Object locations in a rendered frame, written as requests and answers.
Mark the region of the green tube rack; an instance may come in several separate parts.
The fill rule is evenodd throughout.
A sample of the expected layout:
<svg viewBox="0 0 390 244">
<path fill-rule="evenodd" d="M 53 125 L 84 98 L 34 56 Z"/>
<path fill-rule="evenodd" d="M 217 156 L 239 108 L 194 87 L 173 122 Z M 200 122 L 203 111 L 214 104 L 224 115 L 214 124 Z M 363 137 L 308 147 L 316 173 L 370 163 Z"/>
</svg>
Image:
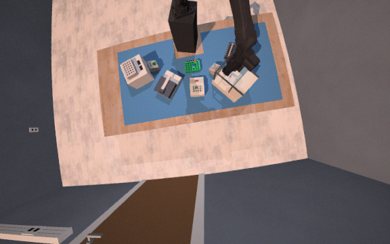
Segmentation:
<svg viewBox="0 0 390 244">
<path fill-rule="evenodd" d="M 194 67 L 192 65 L 194 65 Z M 184 66 L 185 66 L 186 73 L 194 73 L 200 71 L 199 60 L 196 60 L 196 63 L 194 61 L 184 62 Z"/>
</svg>

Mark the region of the blue bench mat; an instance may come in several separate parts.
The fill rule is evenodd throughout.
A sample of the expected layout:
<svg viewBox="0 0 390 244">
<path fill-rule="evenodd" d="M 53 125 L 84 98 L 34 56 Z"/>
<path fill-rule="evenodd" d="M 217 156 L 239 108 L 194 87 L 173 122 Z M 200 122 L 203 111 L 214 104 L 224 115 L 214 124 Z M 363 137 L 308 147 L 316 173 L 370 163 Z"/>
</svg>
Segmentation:
<svg viewBox="0 0 390 244">
<path fill-rule="evenodd" d="M 212 84 L 214 76 L 209 73 L 209 69 L 214 63 L 221 65 L 226 60 L 224 56 L 229 42 L 236 44 L 234 26 L 200 33 L 203 54 L 175 59 L 173 39 L 118 52 L 118 73 L 124 124 L 131 125 L 212 110 L 283 100 L 265 22 L 254 23 L 254 27 L 257 31 L 257 43 L 251 48 L 260 59 L 260 63 L 253 69 L 253 72 L 259 78 L 235 102 L 232 102 Z M 155 60 L 160 70 L 152 74 L 153 81 L 135 89 L 127 84 L 120 65 L 138 54 L 146 62 Z M 194 60 L 200 60 L 200 71 L 186 73 L 184 62 Z M 171 100 L 154 91 L 161 75 L 164 76 L 167 70 L 182 78 Z M 190 95 L 190 78 L 196 77 L 204 78 L 204 96 L 191 97 Z"/>
</svg>

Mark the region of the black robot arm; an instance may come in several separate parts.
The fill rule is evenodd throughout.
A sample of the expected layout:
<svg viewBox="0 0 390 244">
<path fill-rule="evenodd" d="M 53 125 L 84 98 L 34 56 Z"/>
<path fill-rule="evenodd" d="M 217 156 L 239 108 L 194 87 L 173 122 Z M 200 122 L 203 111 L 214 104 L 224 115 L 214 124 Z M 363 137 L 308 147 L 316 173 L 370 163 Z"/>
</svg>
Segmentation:
<svg viewBox="0 0 390 244">
<path fill-rule="evenodd" d="M 171 9 L 175 19 L 194 13 L 190 1 L 174 0 L 174 2 Z M 260 59 L 251 48 L 257 43 L 257 31 L 252 21 L 249 0 L 230 0 L 230 6 L 234 19 L 236 50 L 222 70 L 225 76 L 229 76 L 234 69 L 238 70 L 242 64 L 251 72 L 260 63 Z"/>
</svg>

